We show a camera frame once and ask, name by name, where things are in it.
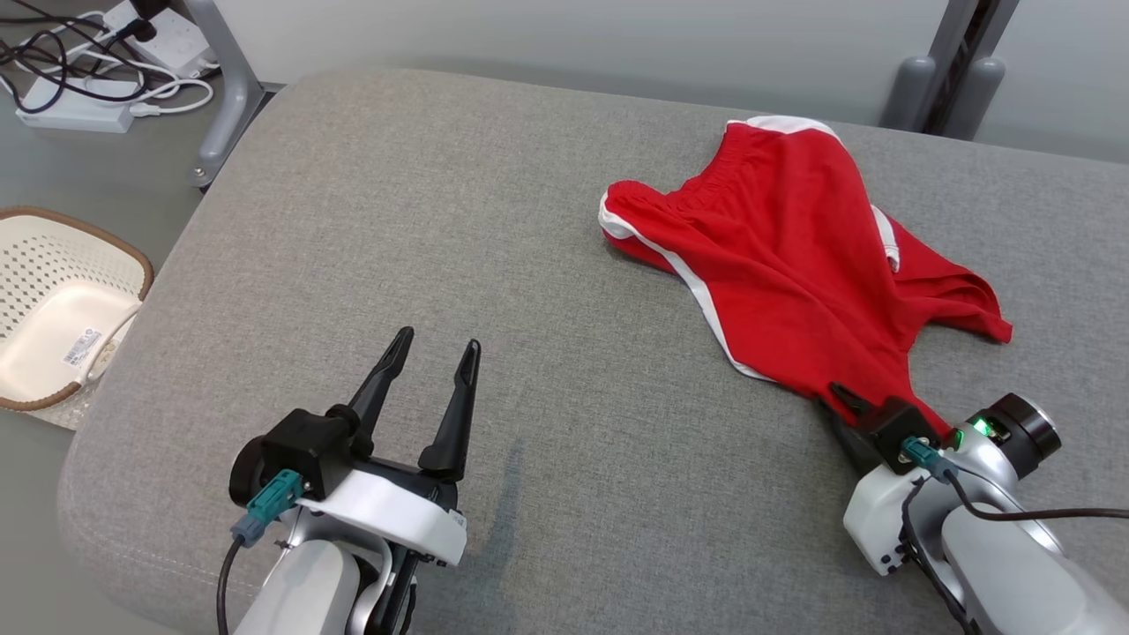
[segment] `gray floor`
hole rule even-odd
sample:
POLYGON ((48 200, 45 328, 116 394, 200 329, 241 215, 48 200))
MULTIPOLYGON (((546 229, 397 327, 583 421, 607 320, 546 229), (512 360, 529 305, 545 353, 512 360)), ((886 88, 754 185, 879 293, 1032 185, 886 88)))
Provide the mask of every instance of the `gray floor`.
MULTIPOLYGON (((112 5, 65 0, 52 2, 52 9, 75 15, 112 5)), ((0 15, 17 15, 8 9, 0 15)), ((19 41, 10 29, 0 36, 19 41)), ((7 68, 3 72, 16 78, 7 68)), ((28 129, 0 92, 0 208, 35 205, 80 218, 135 245, 159 268, 200 201, 186 174, 217 103, 195 113, 138 120, 126 134, 98 134, 28 129)), ((55 486, 70 441, 68 430, 0 410, 5 632, 170 633, 111 603, 63 551, 55 486)))

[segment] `robotic arm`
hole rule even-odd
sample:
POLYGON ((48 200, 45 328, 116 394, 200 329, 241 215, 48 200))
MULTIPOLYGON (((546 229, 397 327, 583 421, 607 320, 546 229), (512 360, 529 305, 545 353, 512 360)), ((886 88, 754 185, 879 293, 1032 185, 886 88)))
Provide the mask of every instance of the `robotic arm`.
POLYGON ((348 406, 324 416, 295 410, 239 452, 229 495, 248 513, 231 528, 220 574, 221 634, 230 563, 274 520, 289 538, 278 543, 282 555, 236 635, 406 633, 417 566, 461 560, 466 519, 456 484, 466 467, 481 347, 466 346, 435 442, 410 467, 371 456, 371 437, 412 337, 410 327, 400 330, 348 406))
POLYGON ((942 440, 900 399, 874 407, 832 390, 859 415, 849 427, 816 400, 861 477, 843 525, 879 575, 917 563, 965 633, 1129 632, 1126 609, 1040 520, 1129 512, 1024 512, 1015 497, 1019 479, 1061 447, 1038 406, 1008 394, 942 440))

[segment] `stitched seam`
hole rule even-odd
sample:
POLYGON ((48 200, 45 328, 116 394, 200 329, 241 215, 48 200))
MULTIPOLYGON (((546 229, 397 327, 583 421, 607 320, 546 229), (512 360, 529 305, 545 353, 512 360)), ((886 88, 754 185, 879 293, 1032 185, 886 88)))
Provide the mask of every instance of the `stitched seam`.
MULTIPOLYGON (((73 494, 73 490, 71 489, 70 479, 68 479, 67 482, 63 485, 63 490, 65 492, 65 495, 67 495, 67 502, 73 508, 75 507, 75 494, 73 494)), ((161 562, 165 562, 165 563, 169 563, 169 564, 176 565, 176 566, 182 567, 182 568, 196 571, 196 572, 203 573, 204 575, 209 575, 209 576, 213 576, 213 577, 219 577, 219 572, 210 572, 210 571, 207 571, 207 569, 202 569, 200 567, 195 567, 195 566, 192 566, 192 565, 189 565, 189 564, 185 564, 185 563, 181 563, 181 562, 174 560, 172 558, 166 558, 166 557, 163 557, 163 556, 158 556, 156 554, 150 554, 149 551, 143 551, 141 549, 138 549, 137 547, 131 547, 131 546, 125 545, 123 542, 119 542, 119 541, 116 541, 116 540, 114 540, 114 539, 112 539, 112 538, 110 538, 107 536, 104 536, 104 534, 99 533, 97 530, 95 530, 94 528, 91 528, 88 524, 86 524, 85 522, 82 522, 80 515, 77 514, 77 513, 75 513, 75 512, 69 512, 67 515, 70 517, 71 522, 73 522, 79 528, 79 530, 80 530, 79 531, 79 536, 81 536, 82 539, 85 539, 90 545, 105 547, 110 553, 114 554, 115 556, 124 557, 124 558, 128 558, 128 559, 131 559, 131 560, 134 560, 134 562, 138 562, 138 563, 141 563, 141 564, 149 565, 149 566, 151 566, 154 568, 157 568, 157 569, 160 569, 160 571, 165 571, 165 572, 168 572, 168 573, 181 575, 181 576, 187 577, 189 580, 194 580, 196 582, 202 582, 202 580, 198 579, 198 577, 195 577, 193 575, 190 575, 187 573, 183 573, 183 572, 178 572, 178 571, 174 571, 174 569, 168 569, 168 568, 158 566, 157 564, 151 563, 151 562, 145 562, 145 560, 141 560, 141 559, 132 558, 130 556, 126 556, 124 554, 121 554, 121 553, 116 551, 114 549, 114 547, 116 547, 119 549, 125 549, 128 551, 133 551, 135 554, 140 554, 142 556, 148 557, 148 558, 152 558, 152 559, 156 559, 156 560, 161 560, 161 562), (95 537, 98 538, 98 541, 96 541, 93 538, 90 538, 89 536, 87 536, 87 533, 93 533, 95 537)), ((236 584, 236 585, 239 585, 239 586, 245 586, 245 588, 254 590, 254 591, 257 591, 260 589, 260 586, 261 586, 259 584, 248 584, 246 582, 240 582, 240 581, 234 580, 234 579, 228 579, 228 584, 236 584)), ((240 594, 244 594, 244 595, 247 595, 247 597, 253 597, 253 595, 247 594, 244 591, 236 591, 236 592, 240 593, 240 594)))

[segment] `black cylinder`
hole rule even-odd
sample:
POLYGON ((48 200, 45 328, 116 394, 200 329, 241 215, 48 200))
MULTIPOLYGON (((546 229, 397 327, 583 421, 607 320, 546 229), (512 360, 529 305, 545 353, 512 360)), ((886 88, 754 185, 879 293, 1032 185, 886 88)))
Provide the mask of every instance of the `black cylinder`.
POLYGON ((999 446, 1015 473, 1023 477, 1035 471, 1039 463, 1062 447, 1062 441, 1039 406, 1015 393, 977 412, 970 424, 984 420, 991 428, 989 438, 999 446))

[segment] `teal connector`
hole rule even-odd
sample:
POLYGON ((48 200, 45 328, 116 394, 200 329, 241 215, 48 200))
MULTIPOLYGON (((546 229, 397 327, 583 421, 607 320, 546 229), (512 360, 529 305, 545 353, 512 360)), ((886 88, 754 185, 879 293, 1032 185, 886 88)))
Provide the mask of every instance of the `teal connector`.
POLYGON ((301 475, 294 470, 280 471, 247 503, 247 513, 231 525, 231 537, 242 537, 246 548, 254 547, 266 531, 266 525, 292 507, 303 492, 301 475))
POLYGON ((919 468, 925 468, 933 475, 933 478, 948 485, 946 471, 954 475, 959 471, 955 463, 940 455, 939 452, 929 446, 928 443, 916 436, 908 437, 902 442, 902 455, 913 462, 919 468))

